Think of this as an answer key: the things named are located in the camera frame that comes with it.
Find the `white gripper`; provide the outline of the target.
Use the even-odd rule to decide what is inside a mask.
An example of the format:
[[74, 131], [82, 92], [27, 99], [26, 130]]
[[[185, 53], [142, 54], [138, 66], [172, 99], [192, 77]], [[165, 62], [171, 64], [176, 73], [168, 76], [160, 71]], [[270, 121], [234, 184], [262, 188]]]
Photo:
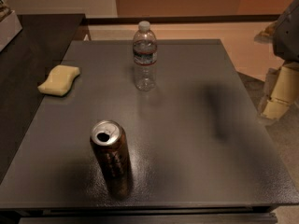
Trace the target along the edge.
[[268, 70], [258, 105], [259, 117], [266, 120], [281, 119], [299, 97], [299, 0], [293, 0], [278, 17], [273, 51], [290, 62]]

